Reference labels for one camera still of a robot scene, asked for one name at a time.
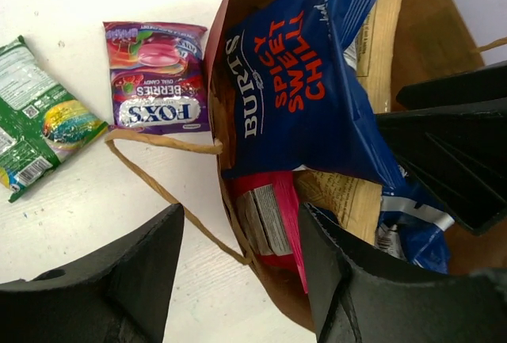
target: black plastic claw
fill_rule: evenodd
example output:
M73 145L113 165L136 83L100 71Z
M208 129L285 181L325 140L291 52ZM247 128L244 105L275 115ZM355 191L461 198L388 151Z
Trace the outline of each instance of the black plastic claw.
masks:
M507 215L507 98L377 115L398 162L481 234Z
M299 209L318 343L498 343L507 337L507 269L445 276L418 268Z
M480 70L403 87L396 101L405 108L426 109L507 97L507 62Z
M0 341L162 342L183 226L175 204L70 264L0 284Z

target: green snack wrapper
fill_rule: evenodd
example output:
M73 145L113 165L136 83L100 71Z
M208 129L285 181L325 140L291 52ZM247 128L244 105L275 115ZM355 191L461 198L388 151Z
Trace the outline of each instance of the green snack wrapper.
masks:
M106 130L36 64L25 40L0 47L0 183L14 202Z

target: blue chips bag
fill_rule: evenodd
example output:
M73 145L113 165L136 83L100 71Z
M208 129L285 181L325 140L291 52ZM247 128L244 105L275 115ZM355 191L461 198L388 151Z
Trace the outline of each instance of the blue chips bag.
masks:
M343 51L375 0L275 0L228 30L235 141L224 177L301 166L402 183Z
M453 218L414 180L384 188L375 245L391 256L434 272L448 273L444 231Z

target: paper bag handle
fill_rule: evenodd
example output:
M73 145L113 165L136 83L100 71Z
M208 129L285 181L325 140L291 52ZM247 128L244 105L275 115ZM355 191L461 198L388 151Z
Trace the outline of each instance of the paper bag handle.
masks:
M500 38L499 40L494 40L490 44L485 44L484 46L478 47L474 50L474 52L485 52L488 50L492 50L494 48L499 48L500 46L504 46L507 44L507 37Z
M105 137L105 143L108 145L111 152L113 152L114 155L117 156L122 161L122 163L126 165L126 167L132 170L148 186L150 186L155 192L157 192L162 198L171 204L177 204L180 202L174 196L172 196L162 185L160 185L152 176L146 173L146 171L125 157L116 147L114 143L115 139L137 141L141 143L148 143L156 147L170 147L181 151L192 151L201 154L217 155L222 152L222 143L218 140L215 141L215 145L200 145L195 143L186 143L184 141L165 137L162 135L140 134L135 131L129 131L126 129L115 129L107 134ZM222 242L219 238L214 236L214 234L202 224L199 218L197 218L187 209L187 207L183 206L183 208L185 209L185 217L189 220L189 222L196 226L199 231L201 231L207 238L214 242L223 252L227 253L236 261L244 265L248 265L252 261L252 257L243 257L243 255L236 252L227 244Z

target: snack packet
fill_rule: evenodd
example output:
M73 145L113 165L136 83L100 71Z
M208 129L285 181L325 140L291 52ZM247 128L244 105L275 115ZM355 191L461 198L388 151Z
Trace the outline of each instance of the snack packet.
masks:
M208 131L200 40L206 28L105 22L117 128L152 134Z
M106 127L36 65L22 36L0 48L0 182L10 202Z
M267 265L298 273L306 291L292 172L240 177L230 187L239 223L255 254Z
M375 0L275 0L228 30L234 113L224 177L310 168L402 183L345 62Z
M411 264L447 274L450 252L444 231L454 219L419 182L402 172L405 185L383 189L375 246Z

